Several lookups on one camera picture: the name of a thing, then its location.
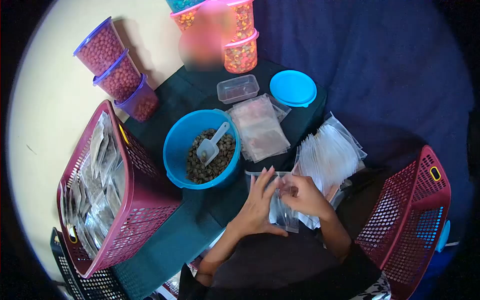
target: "black tablecloth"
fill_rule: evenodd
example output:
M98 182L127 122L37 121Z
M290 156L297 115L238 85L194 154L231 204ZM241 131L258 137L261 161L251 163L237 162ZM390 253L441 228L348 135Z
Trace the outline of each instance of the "black tablecloth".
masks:
M270 79L286 68L267 60L258 60L249 72L255 75L260 91L270 93ZM199 109L227 110L217 98L217 83L238 77L221 72L187 72L181 67L169 77L156 93L160 108L145 123L130 118L125 126L150 152L160 172L163 165L163 143L170 128L184 115ZM307 108L292 108L282 121L285 136L291 144L288 153L264 159L256 164L241 158L242 169L237 180L223 189L183 189L182 204L131 259L114 267L119 280L131 299L143 299L176 274L183 263L193 260L213 241L238 213L247 198L243 170L260 171L273 165L277 170L291 170L297 145L323 122L326 90L317 86L317 98Z

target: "blue lid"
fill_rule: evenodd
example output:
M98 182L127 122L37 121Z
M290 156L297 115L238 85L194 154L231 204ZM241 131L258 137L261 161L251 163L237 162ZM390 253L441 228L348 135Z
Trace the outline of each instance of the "blue lid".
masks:
M110 66L110 68L108 68L105 72L103 72L102 75L100 76L93 76L93 86L96 86L100 81L102 81L105 77L107 77L112 71L113 69L117 68L118 66L120 66L120 62L121 60L127 56L128 54L128 48L125 48L125 50L123 51L123 53L120 55L120 57Z
M279 102L292 107L308 107L317 97L317 86L306 74L288 70L273 76L270 92Z
M105 21L103 21L102 23L100 23L99 26L97 26L89 35L87 35L87 37L84 39L84 41L82 43L80 43L80 45L77 47L77 49L75 49L75 51L73 52L73 56L77 55L77 52L80 51L80 49L85 46L86 43L90 42L90 40L96 36L97 34L97 31L99 31L106 23L109 23L111 22L112 20L112 17L108 17Z
M445 245L447 244L449 234L450 234L450 220L447 220L445 222L444 228L442 229L442 233L440 234L440 238L438 239L437 246L435 247L435 250L437 250L437 252L443 251L443 249L445 248Z

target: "white scoop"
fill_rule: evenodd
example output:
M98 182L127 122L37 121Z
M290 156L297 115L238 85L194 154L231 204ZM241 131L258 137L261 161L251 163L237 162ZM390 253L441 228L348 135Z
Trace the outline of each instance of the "white scoop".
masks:
M205 166L218 155L218 146L216 145L222 136L230 129L230 123L223 122L222 126L216 131L211 140L204 139L197 149L197 157L200 161L205 162Z

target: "hand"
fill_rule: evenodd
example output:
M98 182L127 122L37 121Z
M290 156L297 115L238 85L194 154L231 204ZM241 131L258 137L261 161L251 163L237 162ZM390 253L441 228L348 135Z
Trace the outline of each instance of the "hand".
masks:
M278 185L278 178L265 189L275 169L271 167L268 171L264 168L255 181L252 176L250 182L250 193L239 214L227 225L227 231L234 233L239 239L244 236L256 233L272 233L281 236L288 236L288 233L268 221L270 213L270 200L272 199Z
M335 210L317 189L310 176L291 177L292 186L298 189L297 196L282 195L282 201L304 215L317 216L320 221L335 216Z

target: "pink lid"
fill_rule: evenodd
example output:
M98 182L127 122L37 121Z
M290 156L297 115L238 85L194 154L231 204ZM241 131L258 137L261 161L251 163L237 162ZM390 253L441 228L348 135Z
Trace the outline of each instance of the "pink lid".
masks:
M223 46L223 48L232 48L232 47L236 47L238 45L243 45L245 43L250 42L253 39L258 38L259 35L260 35L260 33L255 29L255 32L252 34L251 37L248 37L246 39L243 39L243 40L235 42L235 43L226 44L225 46Z
M247 2L253 2L253 0L210 0L210 1L222 2L222 3L225 3L228 6L240 5L240 4L244 4L244 3L247 3Z
M194 9L198 9L200 6L202 6L202 4L204 4L204 3L206 3L206 2L209 2L209 1L211 1L211 0L205 0L205 1L203 1L202 3L198 3L197 5L193 5L192 7L187 8L187 9L181 11L181 12L177 12L177 13L171 12L171 13L170 13L170 18L174 18L174 17L176 17L176 16L178 16L178 15L180 15L180 14L183 14L183 13L186 13L186 12L189 12L189 11L193 11Z

